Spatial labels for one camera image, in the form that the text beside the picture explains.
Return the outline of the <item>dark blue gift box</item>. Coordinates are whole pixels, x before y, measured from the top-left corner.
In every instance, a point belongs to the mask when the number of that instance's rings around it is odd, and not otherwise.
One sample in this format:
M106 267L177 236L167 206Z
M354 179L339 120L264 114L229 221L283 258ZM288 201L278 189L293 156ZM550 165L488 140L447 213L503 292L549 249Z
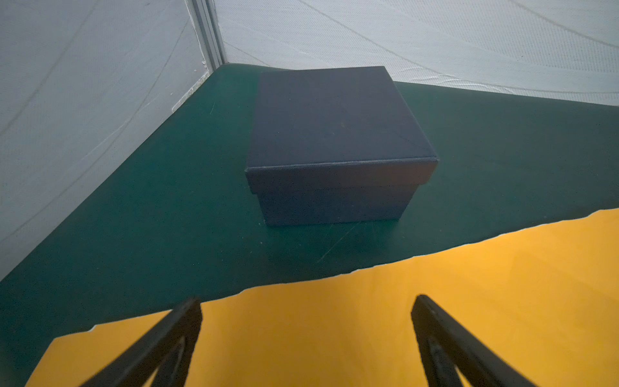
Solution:
M245 174L270 227L399 219L438 162L382 66L260 77Z

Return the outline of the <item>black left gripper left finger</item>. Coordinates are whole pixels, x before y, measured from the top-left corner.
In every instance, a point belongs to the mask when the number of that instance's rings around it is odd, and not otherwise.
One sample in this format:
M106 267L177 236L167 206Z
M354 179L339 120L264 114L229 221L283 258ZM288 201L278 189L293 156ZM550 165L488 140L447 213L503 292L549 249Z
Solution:
M185 385L201 322L200 301L187 299L83 385Z

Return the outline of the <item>orange wrapping paper sheet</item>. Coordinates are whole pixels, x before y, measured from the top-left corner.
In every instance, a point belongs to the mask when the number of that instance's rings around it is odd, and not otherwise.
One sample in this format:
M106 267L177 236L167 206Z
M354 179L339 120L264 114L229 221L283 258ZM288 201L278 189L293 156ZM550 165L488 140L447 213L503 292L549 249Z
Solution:
M203 303L189 386L424 386L432 298L539 386L618 383L618 213Z

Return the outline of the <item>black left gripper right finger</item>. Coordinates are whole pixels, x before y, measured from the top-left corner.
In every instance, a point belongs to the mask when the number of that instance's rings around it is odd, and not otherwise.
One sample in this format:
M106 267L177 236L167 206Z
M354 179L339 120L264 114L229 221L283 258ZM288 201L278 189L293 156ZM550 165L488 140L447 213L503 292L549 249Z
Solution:
M425 294L415 299L411 320L429 386L532 386Z

